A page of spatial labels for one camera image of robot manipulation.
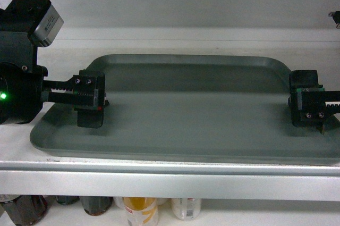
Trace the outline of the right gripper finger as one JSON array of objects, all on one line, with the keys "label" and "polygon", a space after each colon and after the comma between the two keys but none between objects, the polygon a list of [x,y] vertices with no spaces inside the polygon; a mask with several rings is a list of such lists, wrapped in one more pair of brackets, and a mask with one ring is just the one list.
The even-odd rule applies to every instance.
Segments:
[{"label": "right gripper finger", "polygon": [[324,133],[326,121],[339,113],[339,91],[325,91],[323,87],[292,88],[288,105],[293,126],[315,127]]},{"label": "right gripper finger", "polygon": [[318,82],[317,70],[294,70],[289,75],[290,92],[298,89],[309,89],[310,91],[322,90],[323,85]]}]

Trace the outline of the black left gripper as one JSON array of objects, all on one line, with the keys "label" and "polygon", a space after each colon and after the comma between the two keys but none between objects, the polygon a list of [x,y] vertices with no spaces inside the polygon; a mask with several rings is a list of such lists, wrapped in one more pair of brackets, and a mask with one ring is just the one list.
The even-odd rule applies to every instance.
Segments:
[{"label": "black left gripper", "polygon": [[43,81],[47,69],[37,65],[29,35],[50,6],[50,0],[12,0],[1,10],[1,123],[29,123],[43,101],[73,105],[78,127],[100,128],[109,106],[104,73],[80,70],[67,81]]}]

